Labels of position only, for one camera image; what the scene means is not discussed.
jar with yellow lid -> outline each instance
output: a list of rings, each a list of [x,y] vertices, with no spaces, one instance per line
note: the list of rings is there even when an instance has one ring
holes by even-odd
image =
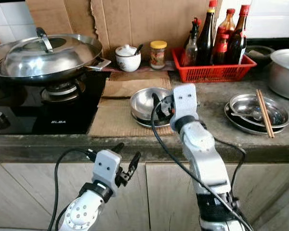
[[[165,66],[165,50],[167,47],[167,42],[152,41],[150,46],[150,66],[155,70],[162,69]]]

gas stove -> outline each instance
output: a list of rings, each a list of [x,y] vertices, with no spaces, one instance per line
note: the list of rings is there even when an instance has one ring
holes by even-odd
[[[0,82],[0,134],[85,134],[107,72],[87,72],[47,87]]]

concrete countertop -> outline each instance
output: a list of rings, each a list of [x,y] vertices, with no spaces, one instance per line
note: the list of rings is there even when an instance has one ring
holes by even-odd
[[[179,74],[169,72],[172,86],[180,84]],[[289,162],[289,125],[274,139],[266,135],[256,136],[244,133],[235,128],[224,115],[224,106],[231,97],[237,94],[255,94],[261,89],[266,97],[282,104],[289,112],[289,100],[285,99],[267,86],[268,72],[252,70],[241,82],[197,83],[198,115],[208,130],[223,141],[241,145],[248,153],[247,162],[272,163]],[[182,145],[178,135],[163,137],[170,150],[180,160]],[[91,148],[100,150],[111,148],[124,142],[121,152],[123,161],[129,161],[140,151],[141,161],[171,161],[163,152],[155,137],[128,138],[92,138],[87,135],[0,135],[0,162],[14,163],[54,163],[61,153],[69,148]],[[216,149],[225,162],[237,162],[240,154],[232,147],[216,143]],[[84,162],[83,154],[67,155],[63,162]]]

wooden chopsticks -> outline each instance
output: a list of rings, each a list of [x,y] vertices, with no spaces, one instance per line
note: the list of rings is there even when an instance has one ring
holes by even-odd
[[[268,136],[270,138],[274,138],[275,136],[274,136],[274,133],[273,133],[273,129],[272,129],[272,125],[271,125],[271,121],[270,121],[268,112],[266,110],[266,106],[265,106],[265,103],[264,103],[262,92],[261,92],[261,90],[257,89],[256,93],[257,93],[258,102],[259,102],[259,105],[260,105],[260,108],[261,108],[261,112],[262,112],[262,116],[263,116],[263,120],[264,120],[266,131],[267,131]]]

metal spoon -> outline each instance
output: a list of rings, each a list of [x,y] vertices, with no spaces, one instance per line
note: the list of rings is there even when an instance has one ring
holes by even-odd
[[[232,116],[253,117],[257,121],[262,120],[262,113],[261,112],[257,112],[257,111],[254,111],[254,112],[252,112],[250,114],[232,112],[231,115]]]
[[[140,45],[138,46],[137,50],[135,51],[135,54],[134,54],[134,55],[137,55],[143,46],[144,46],[143,44],[140,44]]]

